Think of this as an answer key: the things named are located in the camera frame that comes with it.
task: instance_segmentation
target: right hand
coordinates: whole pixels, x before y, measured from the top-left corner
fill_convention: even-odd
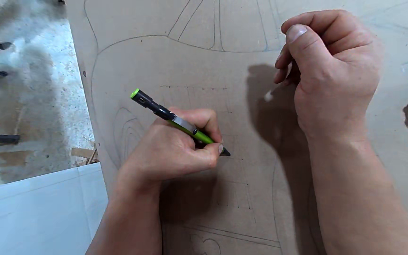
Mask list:
[[[300,14],[281,31],[286,44],[275,63],[274,82],[287,84],[301,73],[295,106],[308,141],[364,138],[366,109],[380,80],[379,39],[344,10]],[[293,60],[300,72],[286,77]]]

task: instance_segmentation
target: forearm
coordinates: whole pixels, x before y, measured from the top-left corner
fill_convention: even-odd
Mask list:
[[[327,252],[408,254],[407,213],[369,141],[309,146]]]
[[[160,255],[159,188],[116,185],[86,255]]]

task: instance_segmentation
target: white sheet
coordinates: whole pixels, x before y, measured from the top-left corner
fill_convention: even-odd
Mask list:
[[[107,202],[99,163],[0,185],[0,254],[84,254]]]

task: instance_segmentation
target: green mechanical pencil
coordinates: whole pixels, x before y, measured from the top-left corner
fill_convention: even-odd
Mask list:
[[[175,115],[162,105],[157,104],[150,98],[150,96],[146,95],[140,89],[135,89],[130,96],[135,102],[139,103],[140,105],[149,108],[152,110],[158,117],[168,121],[169,123],[173,124],[176,128],[182,130],[183,132],[189,134],[194,139],[201,141],[202,143],[209,144],[214,143],[212,138],[208,137],[203,132],[199,131],[195,125],[189,123],[188,121],[181,119],[179,116]],[[223,148],[220,156],[230,156],[231,154],[226,148]]]

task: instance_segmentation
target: cotton tip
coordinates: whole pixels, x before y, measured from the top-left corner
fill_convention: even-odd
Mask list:
[[[272,90],[269,90],[267,94],[264,95],[264,101],[270,102],[273,99]]]

